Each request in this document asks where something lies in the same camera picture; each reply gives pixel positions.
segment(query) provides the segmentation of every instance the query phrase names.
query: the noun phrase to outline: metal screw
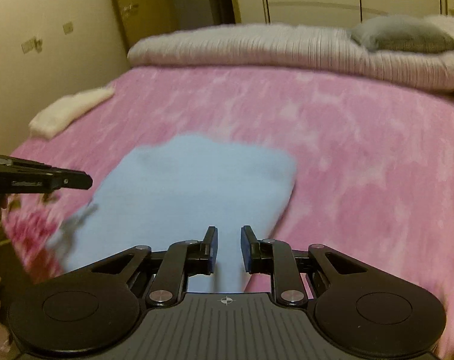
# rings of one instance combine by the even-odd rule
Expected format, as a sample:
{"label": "metal screw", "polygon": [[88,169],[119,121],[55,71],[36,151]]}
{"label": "metal screw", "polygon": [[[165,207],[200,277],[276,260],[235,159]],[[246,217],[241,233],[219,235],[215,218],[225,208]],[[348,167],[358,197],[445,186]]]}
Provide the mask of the metal screw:
{"label": "metal screw", "polygon": [[150,299],[152,299],[154,302],[159,302],[159,303],[163,303],[163,302],[166,302],[170,299],[172,299],[173,295],[172,295],[172,292],[170,291],[166,291],[164,289],[158,289],[156,291],[153,291],[151,294],[150,294]]}
{"label": "metal screw", "polygon": [[297,291],[295,289],[293,290],[289,289],[287,291],[282,292],[280,297],[286,302],[296,303],[300,302],[304,298],[304,295],[300,291]]}

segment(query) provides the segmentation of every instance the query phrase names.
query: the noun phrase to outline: pink floral fabric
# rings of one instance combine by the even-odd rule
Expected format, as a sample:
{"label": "pink floral fabric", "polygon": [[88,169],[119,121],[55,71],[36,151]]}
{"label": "pink floral fabric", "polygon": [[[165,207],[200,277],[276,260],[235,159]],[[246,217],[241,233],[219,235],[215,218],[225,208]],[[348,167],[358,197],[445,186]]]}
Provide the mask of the pink floral fabric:
{"label": "pink floral fabric", "polygon": [[[38,197],[24,196],[18,216],[5,219],[32,274],[39,267],[39,277],[58,273],[46,238],[128,152],[197,132],[295,157],[296,187],[272,236],[294,249],[327,244],[442,297],[448,321],[439,354],[452,352],[453,104],[381,81],[293,68],[139,67],[113,85],[111,100],[65,132],[49,142],[29,139],[13,153],[82,169],[94,180],[89,191],[62,190],[40,211]],[[247,290],[268,287],[259,276]]]}

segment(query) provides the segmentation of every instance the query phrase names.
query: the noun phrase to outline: pillow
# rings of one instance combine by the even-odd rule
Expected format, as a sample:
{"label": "pillow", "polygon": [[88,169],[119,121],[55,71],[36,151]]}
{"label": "pillow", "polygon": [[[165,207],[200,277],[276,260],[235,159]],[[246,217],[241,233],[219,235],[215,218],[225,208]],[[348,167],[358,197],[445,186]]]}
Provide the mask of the pillow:
{"label": "pillow", "polygon": [[369,51],[439,54],[454,50],[454,39],[448,33],[425,20],[404,15],[364,21],[353,28],[351,37]]}

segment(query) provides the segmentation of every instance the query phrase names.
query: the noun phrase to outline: white pink tie-dye pattern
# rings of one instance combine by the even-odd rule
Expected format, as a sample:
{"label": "white pink tie-dye pattern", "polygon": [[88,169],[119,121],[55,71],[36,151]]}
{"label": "white pink tie-dye pattern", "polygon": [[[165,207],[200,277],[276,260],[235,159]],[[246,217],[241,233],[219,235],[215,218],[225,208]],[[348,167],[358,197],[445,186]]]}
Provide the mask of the white pink tie-dye pattern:
{"label": "white pink tie-dye pattern", "polygon": [[[137,145],[179,133],[283,149],[298,176],[274,236],[295,249],[327,244],[445,294],[440,354],[454,346],[453,104],[379,81],[272,67],[139,67],[113,84],[115,96],[64,133],[13,153],[93,177],[90,191],[63,190],[49,215],[61,221],[86,204]],[[18,215],[37,214],[24,204]],[[22,227],[7,220],[5,228],[28,263],[16,240]],[[43,247],[30,247],[29,261]],[[254,277],[248,290],[268,285]]]}

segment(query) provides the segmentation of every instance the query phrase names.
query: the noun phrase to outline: folded garment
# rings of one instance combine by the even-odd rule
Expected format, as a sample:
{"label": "folded garment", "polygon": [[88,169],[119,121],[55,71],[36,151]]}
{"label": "folded garment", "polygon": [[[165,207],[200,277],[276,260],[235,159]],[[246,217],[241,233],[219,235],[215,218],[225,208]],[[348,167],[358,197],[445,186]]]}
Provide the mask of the folded garment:
{"label": "folded garment", "polygon": [[64,96],[40,111],[30,122],[32,137],[52,139],[101,102],[110,99],[115,88],[97,88]]}
{"label": "folded garment", "polygon": [[135,245],[155,251],[219,231],[216,272],[189,279],[191,292],[242,292],[240,229],[271,234],[287,206],[296,164],[264,147],[183,135],[137,147],[104,180],[91,203],[49,240],[69,272]]}

